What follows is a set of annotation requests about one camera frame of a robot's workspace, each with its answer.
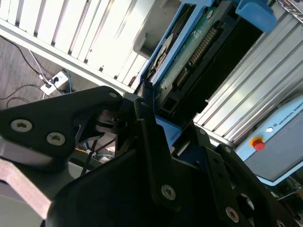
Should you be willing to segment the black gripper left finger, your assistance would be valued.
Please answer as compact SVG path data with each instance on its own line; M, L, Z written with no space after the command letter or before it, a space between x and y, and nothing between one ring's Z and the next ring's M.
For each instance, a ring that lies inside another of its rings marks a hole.
M106 133L115 154L134 149L155 205L177 209L175 179L163 128L156 123L153 86L120 95L101 86L2 110L0 178L36 212L47 212L71 180L68 161L79 144Z

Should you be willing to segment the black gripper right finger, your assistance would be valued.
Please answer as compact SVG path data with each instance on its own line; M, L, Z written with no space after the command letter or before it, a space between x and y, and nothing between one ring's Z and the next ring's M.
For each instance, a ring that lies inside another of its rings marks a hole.
M217 227L291 227L293 218L235 151L213 147L208 134L189 122L178 140L178 159L206 173Z

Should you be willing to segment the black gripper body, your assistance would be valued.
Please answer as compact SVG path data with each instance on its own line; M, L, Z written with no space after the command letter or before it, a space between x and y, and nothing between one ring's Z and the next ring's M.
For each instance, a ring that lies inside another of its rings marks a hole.
M130 151L65 186L46 218L48 227L224 227L206 173L174 159L177 212L155 205L143 164Z

